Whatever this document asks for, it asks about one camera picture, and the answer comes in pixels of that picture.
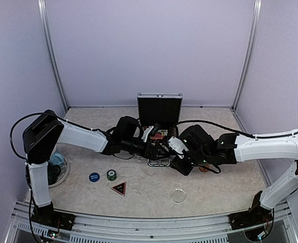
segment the enclosure floor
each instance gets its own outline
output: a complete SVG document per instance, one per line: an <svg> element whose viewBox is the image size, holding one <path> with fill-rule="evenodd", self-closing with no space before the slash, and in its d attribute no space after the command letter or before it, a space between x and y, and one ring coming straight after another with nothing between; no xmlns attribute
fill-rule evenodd
<svg viewBox="0 0 298 243"><path fill-rule="evenodd" d="M138 117L137 108L72 108L66 118L107 130L125 115ZM229 109L182 108L180 120L185 119L205 119L239 129ZM187 126L180 125L180 132ZM202 127L214 139L226 133L210 125ZM61 144L58 148L71 166L66 180L50 189L54 207L61 210L136 218L202 216L248 209L254 195L265 188L256 161L220 166L222 173L218 175L194 168L188 176L183 176L171 168L149 167L146 160L122 160L71 145ZM115 181L106 177L110 169L117 171ZM99 181L89 180L93 172L100 175ZM122 182L126 182L125 197L111 189ZM187 194L180 204L174 203L170 196L176 188Z"/></svg>

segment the black cable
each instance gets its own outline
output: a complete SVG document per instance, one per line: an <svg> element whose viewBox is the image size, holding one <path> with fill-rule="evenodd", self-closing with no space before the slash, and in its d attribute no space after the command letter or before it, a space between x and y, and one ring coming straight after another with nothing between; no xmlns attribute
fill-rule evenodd
<svg viewBox="0 0 298 243"><path fill-rule="evenodd" d="M206 123L206 124L210 124L210 125L213 125L213 126L222 128L224 130L227 130L227 131L230 131L230 132L233 132L233 133L241 134L241 135L243 135L245 137L248 137L248 138L255 138L255 139L284 138L284 137L290 137L290 136L292 136L292 134L282 134L282 135L274 135L274 136L255 137L252 134L245 133L245 132L242 132L242 131L238 131L238 130L235 130L235 129L231 129L231 128L222 126L220 124L213 123L213 122L208 121L208 120L183 120L183 121L180 121L180 122L176 123L174 126L172 126L172 128L176 127L179 124L184 124L184 123Z"/></svg>
<svg viewBox="0 0 298 243"><path fill-rule="evenodd" d="M245 133L245 132L241 132L241 131L238 131L238 130L235 130L235 129L231 129L231 128L222 126L220 124L213 123L213 122L208 121L208 120L183 120L183 121L179 121L178 123L176 123L173 127L176 127L177 125L184 124L184 123L207 123L207 124L210 124L210 125L213 125L213 126L222 128L224 130L233 132L233 133L238 133L238 134L241 134L241 135L246 136L246 137L250 137L251 136L252 138L254 138L254 136L252 136L251 134L248 134L248 133Z"/></svg>
<svg viewBox="0 0 298 243"><path fill-rule="evenodd" d="M114 156L115 158L120 158L120 159L124 159L124 160L129 160L129 159L132 159L132 158L134 157L134 154L133 154L130 158L122 158L122 157L118 157L118 156L116 156L115 154L113 154L113 156Z"/></svg>
<svg viewBox="0 0 298 243"><path fill-rule="evenodd" d="M31 195L30 195L31 199L29 200L29 207L28 207L28 219L29 219L29 227L31 228L31 233L32 233L32 236L35 240L36 243L40 243L38 241L38 239L36 238L36 235L34 234L34 231L33 231L33 226L32 226L32 220L31 220L31 207L32 207L32 198L33 198L33 193L31 191Z"/></svg>
<svg viewBox="0 0 298 243"><path fill-rule="evenodd" d="M21 159L26 159L26 158L23 157L23 156L21 156L21 155L19 155L18 152L16 151L15 147L14 147L14 144L13 144L13 130L14 130L14 128L15 128L21 121L23 121L23 120L25 120L25 119L27 119L27 118L29 118L29 117L31 117L31 116L35 116L35 115L49 115L49 116L55 117L55 118L57 118L57 119L59 119L59 120L61 120L61 121L63 121L63 122L66 122L66 123L68 123L68 124L74 125L74 126L76 126L76 127L79 127L79 128L85 129L85 130L89 130L89 131L100 131L100 129L91 129L91 128L87 128L87 127L84 127L84 126L82 126L82 125L73 123L73 122L71 122L71 121L68 121L67 119L61 118L61 117L59 117L59 116L57 116L57 115L55 115L55 114L51 114L51 113L37 112L37 113L32 113L32 114L26 115L26 116L20 118L18 121L16 121L16 122L14 123L14 125L13 125L12 128L11 128L10 136L9 136L9 139L10 139L10 142L11 142L11 147L12 147L13 152L15 153L15 155L16 155L17 157L19 157L19 158L21 158Z"/></svg>

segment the white wall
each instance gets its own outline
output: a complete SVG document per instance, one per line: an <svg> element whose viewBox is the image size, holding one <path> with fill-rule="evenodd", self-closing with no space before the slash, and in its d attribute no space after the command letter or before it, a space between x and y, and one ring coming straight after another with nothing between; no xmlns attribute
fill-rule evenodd
<svg viewBox="0 0 298 243"><path fill-rule="evenodd" d="M16 200L27 191L24 161L10 149L10 128L20 117L47 108L63 115L37 4L0 1L0 242ZM14 140L21 154L23 128Z"/></svg>
<svg viewBox="0 0 298 243"><path fill-rule="evenodd" d="M180 92L184 105L230 107L253 9L254 0L47 1L70 106Z"/></svg>
<svg viewBox="0 0 298 243"><path fill-rule="evenodd" d="M252 133L298 128L298 1L263 1L238 114ZM263 163L275 181L292 161ZM288 198L288 203L298 226L298 191Z"/></svg>

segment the triangle sign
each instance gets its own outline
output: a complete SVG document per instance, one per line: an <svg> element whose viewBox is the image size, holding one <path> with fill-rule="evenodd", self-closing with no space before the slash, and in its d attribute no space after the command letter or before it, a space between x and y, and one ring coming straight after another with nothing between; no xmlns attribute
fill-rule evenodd
<svg viewBox="0 0 298 243"><path fill-rule="evenodd" d="M125 188L126 188L126 182L123 182L119 185L116 185L114 187L112 187L113 191L116 191L118 194L125 196Z"/></svg>

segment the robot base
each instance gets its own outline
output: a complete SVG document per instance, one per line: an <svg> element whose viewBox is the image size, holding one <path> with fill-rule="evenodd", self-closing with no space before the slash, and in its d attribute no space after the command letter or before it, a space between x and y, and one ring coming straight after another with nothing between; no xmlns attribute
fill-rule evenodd
<svg viewBox="0 0 298 243"><path fill-rule="evenodd" d="M34 207L31 221L56 229L72 230L75 215L53 210L53 204L39 208Z"/></svg>

